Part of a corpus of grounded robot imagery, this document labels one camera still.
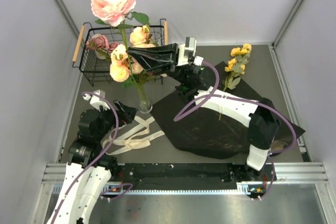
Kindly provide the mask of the clear glass vase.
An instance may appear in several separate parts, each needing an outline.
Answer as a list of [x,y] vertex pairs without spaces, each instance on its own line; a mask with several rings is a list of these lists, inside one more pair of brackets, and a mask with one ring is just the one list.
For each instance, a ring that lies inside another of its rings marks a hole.
[[144,88],[142,86],[140,86],[138,88],[138,95],[139,95],[139,99],[140,99],[139,111],[143,114],[150,113],[152,111],[152,104],[148,100],[148,98],[145,94]]

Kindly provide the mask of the peach peony flower stem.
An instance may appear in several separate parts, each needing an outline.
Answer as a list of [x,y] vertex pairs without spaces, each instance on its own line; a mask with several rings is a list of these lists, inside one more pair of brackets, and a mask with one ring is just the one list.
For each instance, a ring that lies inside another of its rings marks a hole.
[[126,30],[120,29],[122,43],[110,54],[110,76],[112,80],[123,85],[143,86],[155,78],[148,74],[137,63],[136,59],[127,54],[130,47],[150,48],[157,47],[158,44],[152,39],[151,28],[149,25],[138,26],[134,28],[127,37]]

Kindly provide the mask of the cream ribbon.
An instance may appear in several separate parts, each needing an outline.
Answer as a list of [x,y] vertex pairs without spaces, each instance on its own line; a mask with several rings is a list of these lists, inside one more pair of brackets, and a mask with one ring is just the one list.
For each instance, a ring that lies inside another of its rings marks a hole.
[[112,130],[109,137],[103,140],[101,146],[104,150],[111,142],[112,145],[121,147],[116,151],[107,150],[107,155],[120,155],[132,150],[149,147],[153,140],[165,135],[162,130],[150,134],[150,125],[155,121],[154,117],[144,120],[139,116],[135,116],[134,120],[137,122],[137,125],[121,136],[118,136],[114,141],[112,141],[112,137],[115,130]]

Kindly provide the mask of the pink rose stem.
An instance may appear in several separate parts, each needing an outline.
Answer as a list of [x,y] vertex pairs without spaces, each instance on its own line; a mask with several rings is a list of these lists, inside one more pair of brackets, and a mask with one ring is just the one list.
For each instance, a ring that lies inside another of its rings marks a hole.
[[100,60],[110,59],[110,54],[119,44],[117,42],[109,42],[107,37],[102,34],[95,34],[86,42],[86,49],[94,51]]

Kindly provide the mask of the black wrapping paper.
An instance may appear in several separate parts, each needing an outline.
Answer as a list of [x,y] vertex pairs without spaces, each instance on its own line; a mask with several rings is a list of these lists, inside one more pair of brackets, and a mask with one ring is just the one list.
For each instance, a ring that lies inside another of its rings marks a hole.
[[[186,104],[175,90],[178,85],[177,81],[165,77],[163,83],[153,86],[151,91],[159,97],[151,112],[154,125],[165,133],[152,142],[162,162],[196,163],[216,159],[243,162],[249,150],[248,130],[238,121],[205,108],[179,122],[173,121]],[[252,68],[230,93],[257,101],[268,98],[276,110],[289,116],[274,68],[266,75]]]

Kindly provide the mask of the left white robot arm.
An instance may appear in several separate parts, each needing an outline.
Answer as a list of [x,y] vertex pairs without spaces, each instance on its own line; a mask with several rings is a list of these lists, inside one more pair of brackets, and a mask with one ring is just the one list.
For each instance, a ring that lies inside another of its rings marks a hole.
[[136,109],[115,100],[116,110],[100,101],[81,113],[78,132],[68,153],[62,188],[48,223],[88,223],[109,180],[119,174],[117,159],[103,151],[101,141],[111,131],[133,122]]

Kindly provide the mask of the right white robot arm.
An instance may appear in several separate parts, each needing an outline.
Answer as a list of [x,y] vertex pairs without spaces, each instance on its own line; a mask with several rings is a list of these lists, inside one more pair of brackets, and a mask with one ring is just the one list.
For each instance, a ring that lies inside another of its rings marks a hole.
[[249,153],[245,174],[252,180],[264,174],[264,165],[271,153],[271,144],[280,127],[281,114],[270,100],[247,100],[218,90],[219,73],[202,57],[196,56],[196,44],[130,47],[127,54],[135,59],[146,73],[166,74],[178,81],[179,93],[192,100],[175,116],[178,122],[199,108],[224,114],[247,127]]

